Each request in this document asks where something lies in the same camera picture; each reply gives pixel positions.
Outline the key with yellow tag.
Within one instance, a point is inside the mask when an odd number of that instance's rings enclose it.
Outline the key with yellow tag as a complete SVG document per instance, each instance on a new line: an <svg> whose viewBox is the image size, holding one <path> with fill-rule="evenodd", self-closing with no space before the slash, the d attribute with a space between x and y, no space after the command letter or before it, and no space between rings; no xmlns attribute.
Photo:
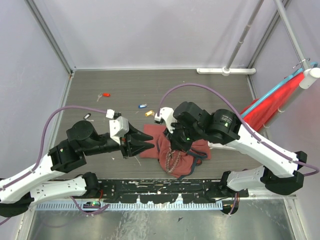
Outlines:
<svg viewBox="0 0 320 240"><path fill-rule="evenodd" d="M147 111L147 112L145 113L145 116L146 116L146 117L150 117L150 116L154 116L154 115L155 115L155 113L154 113L153 110L149 110L149 111Z"/></svg>

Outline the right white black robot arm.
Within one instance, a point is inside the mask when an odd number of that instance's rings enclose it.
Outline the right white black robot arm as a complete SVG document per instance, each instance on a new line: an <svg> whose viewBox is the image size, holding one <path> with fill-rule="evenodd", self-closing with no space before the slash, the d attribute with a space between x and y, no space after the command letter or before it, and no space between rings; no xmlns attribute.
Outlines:
<svg viewBox="0 0 320 240"><path fill-rule="evenodd" d="M306 163L307 154L277 146L227 109L208 113L195 103L185 101L176 109L163 107L159 117L165 122L164 133L173 151L187 152L194 142L205 140L233 148L261 164L251 170L224 172L219 191L225 197L256 188L287 196L303 187L305 177L299 172L299 164Z"/></svg>

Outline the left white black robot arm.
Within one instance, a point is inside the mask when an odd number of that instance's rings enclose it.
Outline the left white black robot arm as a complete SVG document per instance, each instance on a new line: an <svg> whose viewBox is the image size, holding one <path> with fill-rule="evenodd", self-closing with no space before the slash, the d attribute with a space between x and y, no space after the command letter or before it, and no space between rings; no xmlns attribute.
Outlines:
<svg viewBox="0 0 320 240"><path fill-rule="evenodd" d="M84 166L85 157L120 151L124 158L152 149L153 137L134 128L125 118L111 120L109 132L98 134L92 123L76 122L67 138L22 172L0 181L0 215L5 218L25 213L29 208L63 197L95 198L101 185L97 175L83 173L71 180L57 180Z"/></svg>

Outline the dark red shirt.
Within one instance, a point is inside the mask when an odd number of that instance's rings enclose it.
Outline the dark red shirt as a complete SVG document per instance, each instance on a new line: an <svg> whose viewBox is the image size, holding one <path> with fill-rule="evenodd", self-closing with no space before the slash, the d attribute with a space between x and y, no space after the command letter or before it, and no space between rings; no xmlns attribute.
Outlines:
<svg viewBox="0 0 320 240"><path fill-rule="evenodd" d="M156 159L163 171L166 172L166 155L171 146L170 141L164 135L165 129L164 125L158 124L145 124L143 126L143 132L153 137L153 140L149 143L154 144L154 148L142 152L139 156L143 159ZM210 160L212 157L208 142L205 140L195 141L187 152L180 152L180 160L173 173L166 172L179 180L190 176L204 160Z"/></svg>

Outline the key with blue tag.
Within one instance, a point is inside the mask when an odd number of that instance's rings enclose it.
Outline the key with blue tag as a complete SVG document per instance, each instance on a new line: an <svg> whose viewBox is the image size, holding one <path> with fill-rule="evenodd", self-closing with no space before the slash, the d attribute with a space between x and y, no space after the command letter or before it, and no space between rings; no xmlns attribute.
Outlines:
<svg viewBox="0 0 320 240"><path fill-rule="evenodd" d="M144 108L146 108L148 105L147 104L140 104L139 106L138 106L138 108L139 109L144 109Z"/></svg>

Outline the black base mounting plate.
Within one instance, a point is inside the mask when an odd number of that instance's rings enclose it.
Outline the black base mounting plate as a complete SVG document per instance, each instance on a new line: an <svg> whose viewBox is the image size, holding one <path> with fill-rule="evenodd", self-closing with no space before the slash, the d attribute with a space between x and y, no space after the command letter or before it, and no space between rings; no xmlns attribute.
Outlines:
<svg viewBox="0 0 320 240"><path fill-rule="evenodd" d="M241 190L238 196L223 192L214 179L101 179L98 183L98 192L82 199L101 198L104 203L172 204L181 197L183 204L206 204L239 201L249 196L247 190Z"/></svg>

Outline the red cloth on hanger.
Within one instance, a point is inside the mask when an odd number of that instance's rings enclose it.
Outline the red cloth on hanger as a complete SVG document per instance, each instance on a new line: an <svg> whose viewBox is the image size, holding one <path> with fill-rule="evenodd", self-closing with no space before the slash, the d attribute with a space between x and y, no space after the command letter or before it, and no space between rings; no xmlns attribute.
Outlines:
<svg viewBox="0 0 320 240"><path fill-rule="evenodd" d="M302 74L294 77L293 80L286 83L270 97L264 100L251 113L249 113L243 120L255 131L261 131L266 124L276 115L278 109L281 108L291 97L294 91L299 87L302 80ZM243 109L240 115L247 110L259 98L255 99L249 106Z"/></svg>

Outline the teal clothes hanger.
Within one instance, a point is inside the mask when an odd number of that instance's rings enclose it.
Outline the teal clothes hanger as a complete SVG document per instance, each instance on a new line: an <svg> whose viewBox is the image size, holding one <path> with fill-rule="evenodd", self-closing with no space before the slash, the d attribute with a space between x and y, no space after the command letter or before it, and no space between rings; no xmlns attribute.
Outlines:
<svg viewBox="0 0 320 240"><path fill-rule="evenodd" d="M292 74L285 77L280 83L278 83L276 86L274 86L271 90L269 90L265 95L263 95L261 98L259 98L255 103L253 103L247 110L245 110L241 117L246 117L249 113L251 113L255 108L258 107L264 100L266 100L268 97L270 97L273 93L275 93L278 89L280 89L282 86L287 84L289 81L293 80L294 77L297 77L298 75L302 74L302 80L299 83L299 86L306 90L308 89L313 83L316 82L320 78L320 68L318 67L318 62L311 62L311 68L308 68L307 70L303 70L302 67L300 67L298 70L294 71Z"/></svg>

